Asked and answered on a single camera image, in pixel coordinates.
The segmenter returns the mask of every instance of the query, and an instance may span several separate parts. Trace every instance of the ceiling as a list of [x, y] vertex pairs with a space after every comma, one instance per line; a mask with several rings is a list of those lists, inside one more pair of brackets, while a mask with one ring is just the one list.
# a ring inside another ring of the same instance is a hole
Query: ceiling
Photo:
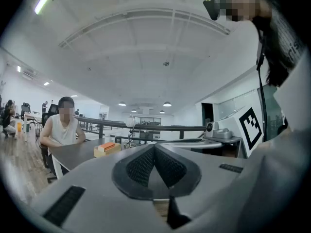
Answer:
[[[20, 75], [22, 78], [25, 78], [31, 81], [33, 84], [40, 86], [41, 88], [50, 91], [53, 94], [57, 94], [60, 97], [69, 97], [71, 95], [77, 95], [74, 100], [89, 100], [88, 97], [81, 95], [80, 93], [71, 90], [70, 88], [61, 85], [49, 78], [45, 77], [42, 73], [25, 65], [22, 61], [16, 59], [14, 56], [11, 56], [7, 52], [0, 50], [1, 55], [4, 57], [7, 68], [14, 70], [16, 75]], [[21, 72], [17, 72], [17, 66], [21, 67]]]
[[[152, 106], [158, 114], [168, 100], [170, 115], [201, 99], [189, 81], [212, 68], [240, 25], [210, 20], [203, 0], [48, 0], [36, 15], [38, 1], [25, 0], [2, 47], [86, 97], [109, 106], [125, 101], [123, 112]], [[10, 43], [17, 33], [26, 48]]]

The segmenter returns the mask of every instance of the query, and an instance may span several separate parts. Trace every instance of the white wall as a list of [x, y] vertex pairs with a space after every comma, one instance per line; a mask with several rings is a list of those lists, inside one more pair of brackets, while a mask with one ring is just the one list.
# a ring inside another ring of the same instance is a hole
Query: white wall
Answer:
[[12, 68], [7, 68], [3, 76], [6, 85], [2, 93], [2, 103], [6, 103], [12, 99], [17, 106], [17, 113], [20, 114], [21, 106], [24, 102], [30, 104], [31, 111], [42, 112], [42, 103], [48, 101], [50, 105], [51, 100], [58, 103], [61, 95], [52, 93], [38, 85], [33, 84], [31, 81], [23, 78], [20, 73]]
[[[201, 126], [202, 125], [202, 105], [194, 104], [178, 111], [173, 117], [174, 125]], [[186, 131], [184, 138], [197, 138], [203, 131]]]
[[[119, 108], [117, 106], [109, 108], [109, 115], [107, 120], [112, 121], [122, 121], [125, 122], [126, 119], [130, 116], [130, 113], [124, 113], [124, 108]], [[171, 126], [173, 125], [174, 116], [161, 116], [161, 115], [145, 115], [145, 114], [133, 114], [133, 116], [138, 117], [157, 117], [161, 118], [162, 126]], [[122, 133], [122, 136], [127, 136], [129, 133], [129, 129], [119, 130]], [[161, 131], [161, 138], [163, 140], [173, 140], [179, 139], [179, 132], [171, 132], [171, 131]]]
[[5, 83], [5, 81], [3, 80], [3, 75], [4, 75], [5, 70], [6, 70], [6, 60], [5, 60], [3, 51], [0, 49], [0, 94], [2, 95], [2, 97], [3, 97], [2, 92], [3, 92], [4, 85], [1, 85], [1, 81]]
[[3, 73], [6, 70], [6, 60], [3, 51], [0, 49], [0, 82], [3, 79]]
[[83, 116], [95, 119], [98, 119], [100, 107], [100, 104], [85, 104], [79, 101], [74, 104], [75, 111], [79, 109], [79, 113]]
[[[260, 76], [262, 85], [266, 84], [266, 78], [268, 73], [268, 63], [265, 60], [262, 67], [260, 68]], [[235, 83], [223, 88], [214, 95], [204, 99], [201, 103], [222, 103], [234, 97], [240, 96], [246, 92], [259, 88], [258, 72], [252, 71], [247, 76], [241, 78]]]
[[210, 97], [227, 84], [236, 82], [250, 70], [256, 69], [258, 33], [251, 22], [242, 22], [228, 37], [214, 42], [207, 58], [194, 69], [182, 94], [190, 104]]
[[99, 113], [102, 109], [103, 112], [109, 111], [109, 106], [100, 104], [94, 100], [75, 100], [75, 110], [79, 109], [79, 113], [83, 114], [85, 117], [98, 119]]
[[[265, 61], [261, 67], [261, 80], [262, 84], [266, 84], [266, 76], [268, 72], [268, 63]], [[212, 103], [214, 118], [215, 120], [219, 120], [224, 115], [221, 115], [221, 111], [219, 111], [219, 103], [225, 102], [242, 94], [245, 94], [251, 90], [256, 90], [259, 88], [259, 78], [258, 72], [256, 70], [252, 71], [250, 74], [245, 77], [239, 79], [235, 83], [223, 88], [221, 91], [215, 93], [214, 95], [208, 97], [207, 99], [202, 100], [199, 103], [193, 104], [191, 106], [187, 106], [184, 109], [179, 110], [174, 113], [174, 125], [187, 125], [187, 126], [201, 126], [202, 125], [202, 103]], [[252, 94], [246, 94], [243, 97], [240, 97], [236, 100], [238, 104], [236, 104], [236, 108], [239, 109], [240, 106], [243, 105], [251, 105], [256, 115], [259, 117], [259, 121], [262, 121], [261, 114], [261, 105], [257, 92]], [[185, 135], [190, 134], [190, 136], [195, 136], [194, 133], [185, 133]]]

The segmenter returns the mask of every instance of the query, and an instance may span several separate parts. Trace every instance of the doorway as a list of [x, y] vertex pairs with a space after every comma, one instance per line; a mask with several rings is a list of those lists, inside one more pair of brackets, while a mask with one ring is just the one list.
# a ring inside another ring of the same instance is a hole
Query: doorway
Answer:
[[207, 123], [214, 121], [214, 111], [212, 103], [202, 104], [202, 125], [206, 126]]

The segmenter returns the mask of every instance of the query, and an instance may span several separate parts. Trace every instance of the wooden floor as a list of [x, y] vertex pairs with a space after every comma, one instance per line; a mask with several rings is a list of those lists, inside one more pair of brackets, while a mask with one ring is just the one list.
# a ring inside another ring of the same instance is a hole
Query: wooden floor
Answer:
[[10, 193], [29, 204], [49, 184], [47, 177], [54, 177], [43, 165], [39, 141], [35, 143], [35, 127], [27, 133], [18, 132], [17, 139], [5, 139], [0, 133], [1, 174], [4, 175]]

